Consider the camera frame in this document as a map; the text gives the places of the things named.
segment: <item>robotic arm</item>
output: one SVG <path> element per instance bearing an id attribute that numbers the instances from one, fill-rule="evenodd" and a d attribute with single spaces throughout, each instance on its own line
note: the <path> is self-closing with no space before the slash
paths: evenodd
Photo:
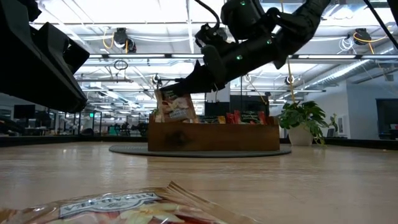
<path id="1" fill-rule="evenodd" d="M 289 55 L 312 39 L 331 0 L 307 0 L 292 14 L 276 8 L 264 12 L 259 0 L 229 0 L 221 8 L 221 20 L 235 39 L 232 43 L 218 34 L 220 20 L 216 13 L 200 0 L 195 1 L 216 16 L 217 24 L 205 24 L 195 35 L 205 64 L 197 61 L 187 78 L 161 89 L 179 95 L 221 90 L 231 80 L 269 62 L 280 69 Z M 281 29 L 273 34 L 276 25 Z"/>

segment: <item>computer monitor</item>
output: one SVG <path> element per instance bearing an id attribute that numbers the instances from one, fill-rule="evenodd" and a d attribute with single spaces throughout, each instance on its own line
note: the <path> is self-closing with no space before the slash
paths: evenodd
<path id="1" fill-rule="evenodd" d="M 36 105 L 14 105 L 14 119 L 35 118 Z"/>

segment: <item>fluorescent light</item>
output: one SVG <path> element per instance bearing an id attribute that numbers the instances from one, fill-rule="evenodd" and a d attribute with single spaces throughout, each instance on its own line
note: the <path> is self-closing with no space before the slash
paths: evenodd
<path id="1" fill-rule="evenodd" d="M 347 59 L 355 58 L 355 55 L 299 55 L 302 59 Z"/>
<path id="2" fill-rule="evenodd" d="M 112 91 L 130 91 L 130 92 L 138 92 L 138 91 L 155 91 L 153 89 L 112 89 Z"/>
<path id="3" fill-rule="evenodd" d="M 102 55 L 90 55 L 88 58 L 102 58 Z"/>
<path id="4" fill-rule="evenodd" d="M 106 49 L 100 49 L 100 51 L 106 52 L 107 54 L 110 54 Z"/>
<path id="5" fill-rule="evenodd" d="M 107 91 L 105 94 L 107 94 L 108 96 L 110 96 L 112 98 L 115 98 L 115 99 L 119 98 L 119 96 L 116 93 L 112 92 L 112 91 Z"/>
<path id="6" fill-rule="evenodd" d="M 82 91 L 109 91 L 109 90 L 102 90 L 102 89 L 82 89 Z"/>
<path id="7" fill-rule="evenodd" d="M 164 58 L 164 54 L 110 54 L 109 58 Z"/>
<path id="8" fill-rule="evenodd" d="M 294 94 L 296 93 L 323 93 L 326 90 L 294 90 Z"/>
<path id="9" fill-rule="evenodd" d="M 172 58 L 203 58 L 202 54 L 172 54 Z"/>
<path id="10" fill-rule="evenodd" d="M 398 55 L 363 55 L 362 59 L 398 59 Z"/>

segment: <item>ceiling pipe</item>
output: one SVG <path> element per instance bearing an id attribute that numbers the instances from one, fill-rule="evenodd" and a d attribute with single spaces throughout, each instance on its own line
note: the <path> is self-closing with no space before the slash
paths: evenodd
<path id="1" fill-rule="evenodd" d="M 386 75 L 390 75 L 390 74 L 392 74 L 392 73 L 394 73 L 396 71 L 398 71 L 398 68 L 387 68 L 387 69 L 385 69 L 385 70 L 383 70 L 383 71 L 381 71 L 381 72 L 379 72 L 379 73 L 377 73 L 375 75 L 370 75 L 369 77 L 357 80 L 357 81 L 353 82 L 353 84 L 361 84 L 361 83 L 373 80 L 375 78 L 379 78 L 379 77 L 383 77 L 383 76 L 386 76 Z"/>
<path id="2" fill-rule="evenodd" d="M 398 51 L 391 46 L 390 43 L 387 44 L 387 47 L 378 50 L 381 55 L 384 54 L 397 54 Z M 313 88 L 317 85 L 332 85 L 337 84 L 340 81 L 346 80 L 347 78 L 353 77 L 359 73 L 363 73 L 365 70 L 370 70 L 372 68 L 377 67 L 377 63 L 375 60 L 360 60 L 358 62 L 354 62 L 348 65 L 340 65 L 334 69 L 331 69 L 315 79 L 307 82 L 305 85 L 300 85 L 296 87 L 296 89 L 307 89 Z"/>

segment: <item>wooden crate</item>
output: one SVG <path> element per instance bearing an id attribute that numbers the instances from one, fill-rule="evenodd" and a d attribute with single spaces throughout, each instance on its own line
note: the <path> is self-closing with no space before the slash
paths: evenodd
<path id="1" fill-rule="evenodd" d="M 277 151 L 279 125 L 155 123 L 148 127 L 149 151 Z"/>

